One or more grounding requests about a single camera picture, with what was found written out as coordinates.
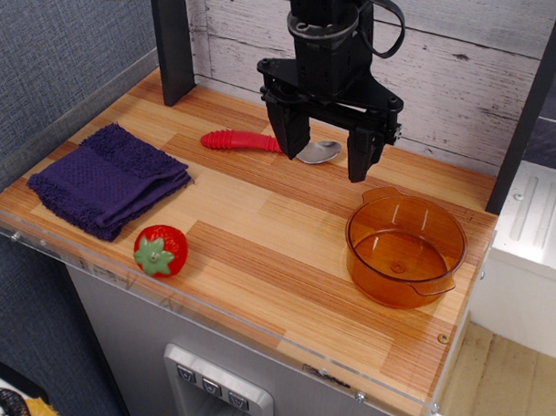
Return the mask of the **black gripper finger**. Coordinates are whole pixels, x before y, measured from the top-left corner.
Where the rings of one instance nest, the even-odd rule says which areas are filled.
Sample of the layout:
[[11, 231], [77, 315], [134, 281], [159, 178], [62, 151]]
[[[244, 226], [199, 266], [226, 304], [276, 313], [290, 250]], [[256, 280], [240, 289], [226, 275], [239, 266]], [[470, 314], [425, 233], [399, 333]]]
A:
[[290, 159], [301, 153], [310, 140], [309, 101], [298, 103], [266, 100], [268, 119], [280, 149]]
[[367, 172], [383, 153], [383, 135], [358, 127], [349, 131], [347, 139], [348, 174], [351, 182], [363, 182]]

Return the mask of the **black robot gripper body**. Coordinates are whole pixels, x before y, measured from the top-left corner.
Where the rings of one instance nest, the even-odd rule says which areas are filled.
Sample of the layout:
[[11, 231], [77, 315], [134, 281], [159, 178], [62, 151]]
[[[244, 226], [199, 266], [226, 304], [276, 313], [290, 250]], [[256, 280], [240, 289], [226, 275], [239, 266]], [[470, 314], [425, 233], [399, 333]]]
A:
[[404, 102], [372, 76], [373, 57], [385, 59], [399, 50], [399, 36], [386, 52], [373, 47], [371, 23], [318, 26], [289, 20], [294, 58], [263, 58], [262, 99], [286, 109], [309, 111], [318, 120], [344, 128], [364, 115], [375, 115], [376, 134], [393, 144], [401, 125], [397, 116]]

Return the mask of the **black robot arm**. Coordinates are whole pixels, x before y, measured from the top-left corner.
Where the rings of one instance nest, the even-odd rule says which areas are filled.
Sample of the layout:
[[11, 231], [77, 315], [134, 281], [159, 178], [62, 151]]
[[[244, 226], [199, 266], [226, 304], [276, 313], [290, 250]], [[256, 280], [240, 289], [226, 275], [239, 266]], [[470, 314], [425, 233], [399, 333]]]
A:
[[280, 149], [294, 159], [310, 139], [310, 119], [348, 132], [348, 175], [365, 180], [385, 145], [401, 130], [404, 102], [372, 75], [374, 57], [392, 57], [404, 42], [380, 52], [373, 46], [373, 9], [379, 6], [405, 21], [391, 0], [289, 0], [288, 31], [293, 58], [257, 63], [260, 91]]

